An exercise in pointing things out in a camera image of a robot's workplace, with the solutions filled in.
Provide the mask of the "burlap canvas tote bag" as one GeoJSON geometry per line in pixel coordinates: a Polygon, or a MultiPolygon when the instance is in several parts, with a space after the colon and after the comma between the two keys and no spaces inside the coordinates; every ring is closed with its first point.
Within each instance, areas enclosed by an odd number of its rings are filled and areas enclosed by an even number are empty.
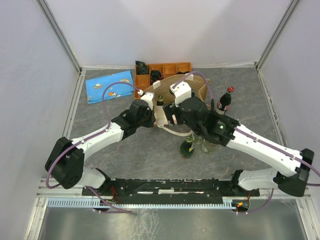
{"type": "Polygon", "coordinates": [[[192,71],[187,74],[177,74],[158,80],[144,90],[148,95],[153,94],[153,111],[155,122],[154,126],[163,129],[173,135],[187,137],[193,132],[177,132],[169,129],[167,126],[178,124],[179,104],[195,93],[201,101],[204,101],[207,92],[210,91],[210,80],[198,71],[192,71]]]}

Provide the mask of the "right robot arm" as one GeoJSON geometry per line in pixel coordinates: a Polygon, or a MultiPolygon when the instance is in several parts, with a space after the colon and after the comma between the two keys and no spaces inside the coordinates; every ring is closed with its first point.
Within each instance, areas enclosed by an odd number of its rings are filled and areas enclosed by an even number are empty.
{"type": "Polygon", "coordinates": [[[237,170],[229,183],[234,195],[272,188],[294,197],[304,195],[315,155],[312,150],[294,150],[266,139],[236,119],[209,109],[196,96],[178,105],[166,104],[163,109],[172,124],[185,124],[209,143],[241,151],[269,165],[263,170],[237,170]]]}

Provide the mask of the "Chang soda bottle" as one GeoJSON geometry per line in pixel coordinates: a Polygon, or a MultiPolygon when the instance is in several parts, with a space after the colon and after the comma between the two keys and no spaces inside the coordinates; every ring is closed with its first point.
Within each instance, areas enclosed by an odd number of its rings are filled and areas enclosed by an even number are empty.
{"type": "Polygon", "coordinates": [[[217,147],[216,144],[214,143],[210,143],[208,141],[203,141],[202,145],[201,145],[201,149],[204,153],[209,154],[211,152],[213,152],[215,150],[215,148],[217,147]]]}
{"type": "Polygon", "coordinates": [[[194,132],[192,133],[192,137],[193,137],[193,142],[195,145],[202,145],[203,144],[203,137],[195,134],[194,132]]]}

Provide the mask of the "Coca-Cola glass bottle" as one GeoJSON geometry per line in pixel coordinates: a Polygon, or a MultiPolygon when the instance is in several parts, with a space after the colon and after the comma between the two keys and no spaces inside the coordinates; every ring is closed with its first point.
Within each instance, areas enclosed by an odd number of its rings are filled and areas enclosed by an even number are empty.
{"type": "Polygon", "coordinates": [[[233,86],[229,86],[225,92],[219,99],[217,103],[216,112],[224,115],[226,111],[230,108],[232,102],[232,93],[234,92],[235,88],[233,86]]]}

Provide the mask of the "Perrier bottle front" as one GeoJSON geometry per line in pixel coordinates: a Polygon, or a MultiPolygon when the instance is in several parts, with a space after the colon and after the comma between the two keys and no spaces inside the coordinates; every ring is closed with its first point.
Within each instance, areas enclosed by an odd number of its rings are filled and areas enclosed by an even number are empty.
{"type": "Polygon", "coordinates": [[[164,105],[164,98],[162,95],[159,95],[157,98],[157,106],[163,106],[164,105]]]}

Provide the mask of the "perrier bottle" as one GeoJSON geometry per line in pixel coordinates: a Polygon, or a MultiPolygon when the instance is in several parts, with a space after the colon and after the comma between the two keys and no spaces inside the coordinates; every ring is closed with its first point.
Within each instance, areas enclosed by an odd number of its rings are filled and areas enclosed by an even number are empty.
{"type": "Polygon", "coordinates": [[[181,143],[179,151],[180,155],[184,159],[189,159],[193,156],[195,150],[194,142],[193,142],[193,137],[187,136],[186,139],[181,143]]]}
{"type": "Polygon", "coordinates": [[[163,106],[164,105],[164,98],[162,95],[159,95],[157,98],[157,106],[163,106]]]}

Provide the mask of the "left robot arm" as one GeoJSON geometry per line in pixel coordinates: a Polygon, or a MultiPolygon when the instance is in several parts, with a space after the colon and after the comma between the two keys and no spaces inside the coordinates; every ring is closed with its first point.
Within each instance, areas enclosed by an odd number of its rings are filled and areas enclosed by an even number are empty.
{"type": "Polygon", "coordinates": [[[154,108],[138,99],[132,102],[129,109],[92,133],[72,140],[61,137],[44,167],[48,172],[46,186],[49,189],[89,186],[99,195],[106,195],[111,189],[108,176],[97,168],[85,167],[85,161],[103,148],[135,134],[138,128],[153,127],[154,122],[154,108]]]}

